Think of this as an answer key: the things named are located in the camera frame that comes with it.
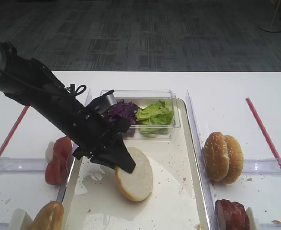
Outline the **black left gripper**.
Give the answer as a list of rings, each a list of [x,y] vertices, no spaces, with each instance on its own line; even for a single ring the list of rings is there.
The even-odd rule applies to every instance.
[[[110,122],[92,108],[62,106],[56,109],[56,127],[66,134],[79,149],[76,159],[86,156],[90,162],[127,173],[135,169],[135,161],[119,136],[128,130],[128,120],[119,117]]]

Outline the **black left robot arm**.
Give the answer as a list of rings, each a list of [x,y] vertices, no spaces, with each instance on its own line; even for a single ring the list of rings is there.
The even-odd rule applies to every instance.
[[[24,59],[10,42],[0,42],[0,92],[33,107],[68,136],[77,145],[76,159],[87,157],[93,163],[132,173],[136,164],[122,138],[130,122],[123,117],[113,122],[103,117],[117,103],[113,91],[83,105],[77,96],[85,89],[84,85],[66,87],[42,62]]]

